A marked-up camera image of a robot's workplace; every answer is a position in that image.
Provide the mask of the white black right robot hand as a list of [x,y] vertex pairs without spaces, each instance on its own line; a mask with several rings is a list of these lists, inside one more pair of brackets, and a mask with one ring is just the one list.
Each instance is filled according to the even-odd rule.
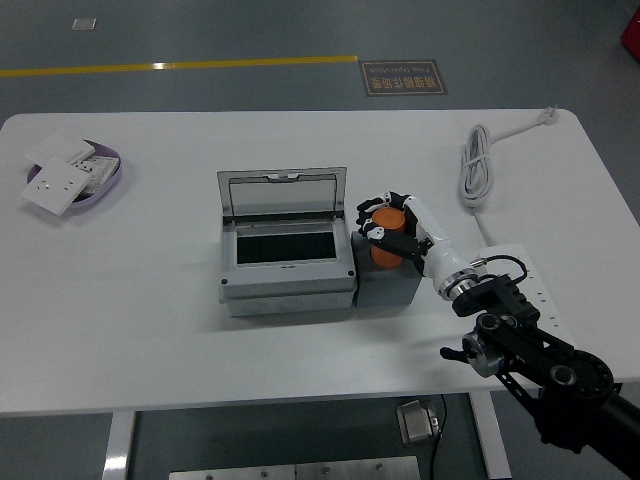
[[[405,215],[404,233],[384,227],[374,215],[384,208]],[[413,195],[388,191],[357,206],[358,233],[368,242],[390,254],[413,263],[419,274],[433,281],[433,287],[446,301],[453,301],[479,283],[476,269],[456,253],[432,212]]]

